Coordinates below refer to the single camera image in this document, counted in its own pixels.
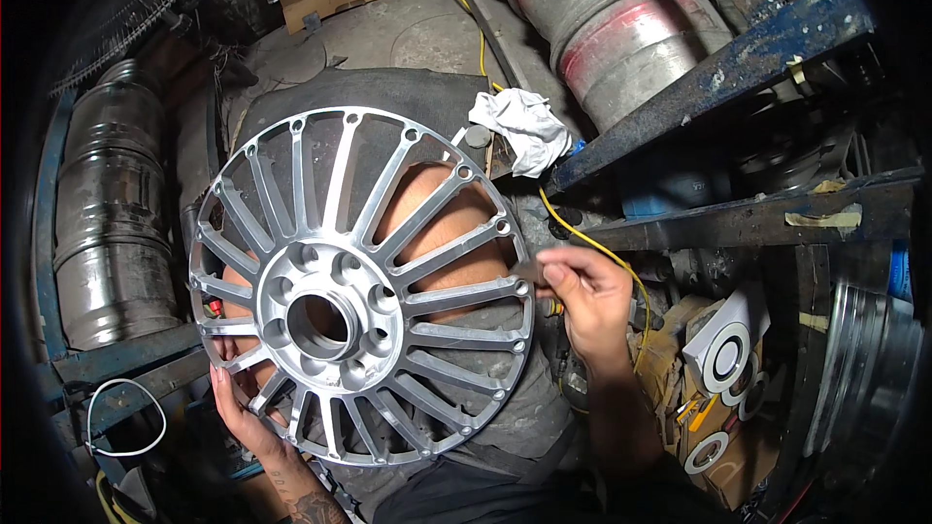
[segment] person's hand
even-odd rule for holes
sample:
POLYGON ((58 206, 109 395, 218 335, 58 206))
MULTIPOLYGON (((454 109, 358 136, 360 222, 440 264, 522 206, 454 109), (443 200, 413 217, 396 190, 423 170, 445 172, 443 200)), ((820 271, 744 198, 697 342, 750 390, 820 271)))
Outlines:
POLYGON ((285 459, 293 453, 291 444, 272 433, 258 417, 239 403, 233 394, 233 378, 227 369, 211 365, 211 384, 214 385, 214 398, 220 418, 233 437, 249 449, 256 459, 266 464, 285 459))
POLYGON ((538 297, 559 297, 566 308, 569 343, 590 371, 631 365, 625 332, 631 307, 631 275, 598 251, 559 247, 537 254, 549 288, 538 297))

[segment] tape roll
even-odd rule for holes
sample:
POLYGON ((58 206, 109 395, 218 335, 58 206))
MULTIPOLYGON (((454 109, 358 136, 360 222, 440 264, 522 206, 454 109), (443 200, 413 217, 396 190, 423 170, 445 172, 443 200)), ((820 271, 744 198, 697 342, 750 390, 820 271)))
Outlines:
POLYGON ((752 386, 754 386, 754 379, 757 378, 758 372, 761 370, 761 361, 758 360, 757 353, 751 353, 748 357, 748 363, 744 368, 741 369, 741 374, 738 377, 738 380, 734 384, 724 391, 721 392, 721 403, 726 407, 734 407, 739 405, 741 401, 745 400, 750 393, 752 386), (741 389, 738 394, 732 393, 732 388, 735 387, 741 378, 745 376, 748 377, 748 382, 745 384, 745 388, 741 389))
POLYGON ((699 445, 693 448, 690 456, 686 458, 686 464, 683 465, 683 469, 689 475, 701 474, 714 465, 716 461, 721 459, 726 448, 728 448, 728 434, 724 431, 713 433, 709 437, 705 437, 705 439, 699 442, 699 445), (706 450, 710 445, 715 446, 711 449, 711 452, 706 450), (705 453, 700 456, 699 453, 703 451, 705 451, 705 453))
POLYGON ((705 354, 702 379, 710 393, 721 393, 741 376, 751 353, 751 336, 748 327, 731 322, 721 329, 705 354))
POLYGON ((767 390, 767 387, 770 386, 770 375, 766 372, 759 372, 754 377, 754 382, 752 382, 750 388, 748 389, 748 394, 745 395, 745 400, 741 401, 738 405, 738 418, 741 421, 747 421, 754 415, 757 415, 757 412, 761 410, 763 406, 763 394, 767 390), (760 394, 756 400, 751 400, 749 395, 752 390, 758 385, 761 386, 760 394))

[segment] fingernail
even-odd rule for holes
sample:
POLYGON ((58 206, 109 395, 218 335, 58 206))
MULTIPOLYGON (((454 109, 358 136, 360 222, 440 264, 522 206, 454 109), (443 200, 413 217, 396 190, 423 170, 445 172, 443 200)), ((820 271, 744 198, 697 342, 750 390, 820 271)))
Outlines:
POLYGON ((546 265, 543 268, 543 279, 550 285, 559 285, 566 277, 563 268, 558 265, 546 265))

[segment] machined aluminum wheel center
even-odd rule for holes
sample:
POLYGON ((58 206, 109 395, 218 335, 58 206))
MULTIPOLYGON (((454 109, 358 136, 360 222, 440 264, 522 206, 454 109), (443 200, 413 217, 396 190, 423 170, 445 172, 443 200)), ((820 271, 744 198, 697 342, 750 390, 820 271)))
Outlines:
POLYGON ((309 453, 346 464, 404 463, 443 453, 471 437, 516 387, 533 326, 533 288, 527 280, 512 275, 449 289, 412 291, 418 280, 501 239, 514 245, 519 261, 528 259, 516 220, 495 187, 442 136, 370 108, 308 111, 277 122, 246 142, 213 183, 192 243, 192 306, 216 366, 237 373, 266 360, 274 363, 277 369, 258 394, 249 398, 240 391, 238 395, 281 437, 309 453), (312 141, 317 136, 311 128, 324 120, 333 125, 334 119, 342 119, 341 125, 335 124, 335 145, 312 141), (360 192, 353 184, 355 167, 366 147, 358 128, 365 122, 393 126, 397 145, 379 166, 374 186, 364 192, 358 216, 350 222, 350 196, 360 192), (266 153, 272 139, 280 137, 290 140, 290 190, 273 176, 272 165, 282 158, 266 153), (322 201, 314 186, 314 170, 326 164, 318 153, 327 152, 320 150, 334 150, 322 201), (425 160, 446 163, 450 175, 375 244, 376 228, 402 175, 425 160), (246 165, 248 187, 242 179, 234 179, 237 169, 246 165), (412 239, 473 183, 495 205, 489 221, 397 265, 397 256, 412 239), (253 208, 247 202, 250 195, 253 208), (217 215, 235 235, 218 225, 217 215), (251 286, 223 280, 218 262, 251 286), (205 295, 246 308, 251 316, 208 318, 202 307, 205 295), (456 318, 441 324, 427 321, 430 314, 481 309, 503 298, 520 312, 516 328, 460 327, 456 318), (226 336, 258 338, 259 344, 225 361, 213 339, 226 336), (469 370, 443 355, 454 350, 473 351, 479 360, 483 353, 507 355, 510 365, 497 372, 469 370), (457 392, 467 393, 473 401, 480 396, 481 409, 472 403, 467 412, 469 405, 455 400, 457 392), (292 400, 287 427, 266 415, 269 402, 284 394, 292 400))

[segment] white wire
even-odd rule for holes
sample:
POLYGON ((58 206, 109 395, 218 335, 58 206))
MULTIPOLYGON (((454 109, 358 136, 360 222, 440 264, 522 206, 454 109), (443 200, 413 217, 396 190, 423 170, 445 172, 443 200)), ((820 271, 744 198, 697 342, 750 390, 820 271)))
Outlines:
POLYGON ((142 455, 143 453, 146 453, 147 451, 156 447, 158 445, 158 442, 162 440, 162 437, 165 437, 165 430, 168 428, 168 426, 169 426, 169 423, 165 419, 165 411, 162 410, 162 406, 158 404, 156 397, 152 395, 152 393, 149 393, 148 389, 146 389, 145 386, 143 386, 139 382, 136 382, 135 380, 130 380, 129 378, 113 378, 111 380, 108 380, 101 386, 97 387, 97 390, 94 391, 94 395, 90 398, 90 404, 87 406, 87 442, 85 443, 85 445, 87 445, 87 449, 91 453, 99 453, 100 455, 106 455, 107 457, 134 457, 135 455, 142 455), (156 437, 155 441, 147 445, 145 448, 139 449, 138 451, 120 451, 120 452, 106 451, 104 449, 98 448, 93 443, 91 443, 90 415, 94 411, 94 403, 97 401, 97 395, 100 394, 100 392, 103 391, 103 389, 107 388, 108 386, 112 386, 114 384, 120 384, 122 382, 128 382, 129 384, 133 384, 139 387, 141 391, 148 394, 149 398, 152 399, 152 402, 156 404, 156 409, 158 409, 158 414, 162 416, 162 432, 158 434, 158 437, 156 437))

